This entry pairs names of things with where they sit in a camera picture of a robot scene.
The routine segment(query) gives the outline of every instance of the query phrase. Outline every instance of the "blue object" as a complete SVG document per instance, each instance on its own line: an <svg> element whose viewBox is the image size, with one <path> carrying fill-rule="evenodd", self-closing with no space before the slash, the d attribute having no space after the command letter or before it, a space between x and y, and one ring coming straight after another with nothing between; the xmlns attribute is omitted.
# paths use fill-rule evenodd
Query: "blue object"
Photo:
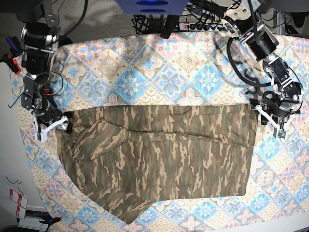
<svg viewBox="0 0 309 232"><path fill-rule="evenodd" d="M6 37L5 40L6 42L8 42L10 47L16 51L18 55L23 54L23 52L19 49L18 45L14 42L14 40L10 36Z"/></svg>
<svg viewBox="0 0 309 232"><path fill-rule="evenodd" d="M189 0L116 0L127 15L181 15Z"/></svg>

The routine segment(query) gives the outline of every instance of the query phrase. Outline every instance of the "white surface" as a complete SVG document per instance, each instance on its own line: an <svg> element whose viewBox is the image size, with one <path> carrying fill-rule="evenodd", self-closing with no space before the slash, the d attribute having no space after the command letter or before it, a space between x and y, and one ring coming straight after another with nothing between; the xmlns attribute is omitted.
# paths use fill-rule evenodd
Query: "white surface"
<svg viewBox="0 0 309 232"><path fill-rule="evenodd" d="M22 137L19 130L15 107L10 109L8 104L13 103L12 87L9 68L0 63L0 228L13 217L9 214L13 201L10 200L10 189L18 191L17 183L11 184L6 179L22 182L19 185L24 196L28 198L28 209L46 211L39 192L32 178L32 173L25 153Z"/></svg>

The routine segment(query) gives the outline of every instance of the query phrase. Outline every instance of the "patterned tablecloth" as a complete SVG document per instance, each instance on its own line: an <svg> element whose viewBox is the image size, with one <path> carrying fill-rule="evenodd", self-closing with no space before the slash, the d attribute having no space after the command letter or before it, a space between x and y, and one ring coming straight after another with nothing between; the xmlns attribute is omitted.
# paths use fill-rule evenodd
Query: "patterned tablecloth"
<svg viewBox="0 0 309 232"><path fill-rule="evenodd" d="M258 127L245 196L157 202L127 225L84 196L71 182L48 142L33 140L32 115L18 102L16 111L33 178L56 231L197 231L228 228L287 217L309 210L309 40L277 36L280 55L299 75L306 100L302 113L287 124L285 140L271 126ZM223 33L177 33L89 41L60 48L54 69L64 76L55 101L78 110L125 104L226 105L246 103L254 92L232 70ZM234 46L234 59L245 60L245 75L266 78L248 51ZM14 98L23 88L23 70L11 74ZM58 91L61 78L53 88Z"/></svg>

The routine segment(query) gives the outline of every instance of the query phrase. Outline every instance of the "green camouflage garment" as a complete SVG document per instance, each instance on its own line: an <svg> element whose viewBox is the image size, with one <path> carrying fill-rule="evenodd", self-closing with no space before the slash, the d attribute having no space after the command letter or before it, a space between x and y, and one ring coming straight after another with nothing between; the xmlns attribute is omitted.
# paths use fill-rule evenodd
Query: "green camouflage garment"
<svg viewBox="0 0 309 232"><path fill-rule="evenodd" d="M231 106L108 106L56 131L74 184L126 223L154 202L244 195L257 114Z"/></svg>

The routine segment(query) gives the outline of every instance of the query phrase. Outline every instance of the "black cylinder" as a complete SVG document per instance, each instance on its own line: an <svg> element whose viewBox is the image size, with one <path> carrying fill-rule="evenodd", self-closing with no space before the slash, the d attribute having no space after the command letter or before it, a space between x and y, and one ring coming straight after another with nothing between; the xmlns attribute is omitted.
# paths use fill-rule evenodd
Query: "black cylinder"
<svg viewBox="0 0 309 232"><path fill-rule="evenodd" d="M257 45L255 40L247 44L255 54L257 60L266 58L276 50L275 44L266 32L260 37L260 45Z"/></svg>

